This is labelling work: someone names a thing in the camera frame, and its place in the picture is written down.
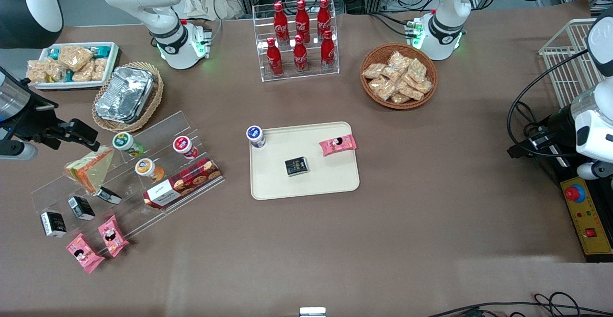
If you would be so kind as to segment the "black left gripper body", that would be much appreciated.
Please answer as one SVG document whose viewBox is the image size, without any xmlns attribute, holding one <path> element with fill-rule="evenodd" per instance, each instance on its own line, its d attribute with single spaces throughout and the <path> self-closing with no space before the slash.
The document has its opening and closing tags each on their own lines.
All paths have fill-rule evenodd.
<svg viewBox="0 0 613 317">
<path fill-rule="evenodd" d="M 545 119 L 539 122 L 531 122 L 527 125 L 531 126 L 543 126 L 549 129 L 552 134 L 552 143 L 550 144 L 533 144 L 538 148 L 541 156 L 558 155 L 567 157 L 576 157 L 576 132 L 575 121 L 572 116 L 571 106 L 567 105 L 560 108 L 558 112 L 555 112 Z"/>
</svg>

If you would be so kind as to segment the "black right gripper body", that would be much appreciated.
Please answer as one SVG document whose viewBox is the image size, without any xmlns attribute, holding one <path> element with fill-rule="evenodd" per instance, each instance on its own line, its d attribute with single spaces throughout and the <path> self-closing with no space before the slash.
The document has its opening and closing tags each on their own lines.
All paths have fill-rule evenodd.
<svg viewBox="0 0 613 317">
<path fill-rule="evenodd" d="M 1 136 L 2 151 L 16 151 L 17 141 L 42 143 L 51 149 L 59 149 L 60 142 L 72 142 L 72 136 L 57 119 L 57 104 L 11 80 L 1 86 Z"/>
</svg>

